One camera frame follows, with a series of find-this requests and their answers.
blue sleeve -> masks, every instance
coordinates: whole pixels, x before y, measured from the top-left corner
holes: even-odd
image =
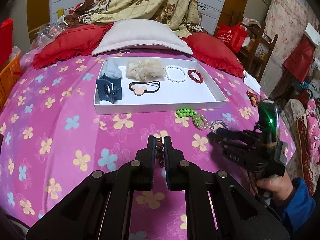
[[[279,210],[283,225],[289,232],[296,232],[308,220],[316,203],[310,197],[306,183],[302,178],[292,180],[296,192],[290,202]]]

red bead bracelet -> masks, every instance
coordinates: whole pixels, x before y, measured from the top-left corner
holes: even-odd
[[[199,76],[200,80],[196,79],[191,73],[197,74],[197,75]],[[196,70],[194,70],[194,69],[188,70],[188,76],[189,76],[194,82],[197,82],[197,83],[199,83],[199,84],[203,83],[203,77],[202,77],[202,75],[201,75],[198,71],[196,71]]]

yellow label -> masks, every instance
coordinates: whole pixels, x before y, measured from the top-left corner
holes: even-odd
[[[57,14],[58,14],[58,18],[60,18],[62,15],[64,15],[64,9],[61,8],[57,11]]]

white tray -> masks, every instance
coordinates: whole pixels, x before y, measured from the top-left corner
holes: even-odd
[[[185,69],[195,69],[203,76],[204,82],[198,84],[187,77],[186,81],[177,83],[169,81],[167,77],[164,77],[157,79],[160,81],[160,90],[158,92],[136,96],[134,92],[129,90],[129,83],[136,82],[136,80],[129,79],[125,76],[125,68],[128,61],[146,58],[150,57],[114,58],[114,61],[122,71],[122,100],[115,101],[114,105],[109,101],[100,101],[96,86],[93,103],[97,114],[162,112],[176,111],[181,108],[196,110],[221,108],[225,104],[226,97],[213,78],[197,61],[174,58],[155,57],[154,59],[161,61],[163,66],[177,65]],[[171,68],[169,72],[172,78],[181,79],[183,77],[182,71],[178,69]],[[100,78],[102,74],[101,67],[97,78]],[[154,87],[147,87],[148,90],[155,90]]]

metal screw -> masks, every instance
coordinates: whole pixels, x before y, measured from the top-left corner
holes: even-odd
[[[95,179],[100,178],[102,176],[102,171],[94,171],[92,173],[92,177],[94,177]]]
[[[190,165],[190,162],[186,161],[186,160],[183,160],[183,161],[180,161],[180,165],[182,167],[188,167]]]
[[[228,173],[226,171],[218,171],[217,174],[221,178],[225,178],[226,176],[228,176]]]
[[[138,167],[140,166],[141,162],[139,162],[138,160],[133,160],[132,162],[130,162],[130,164],[133,167]]]

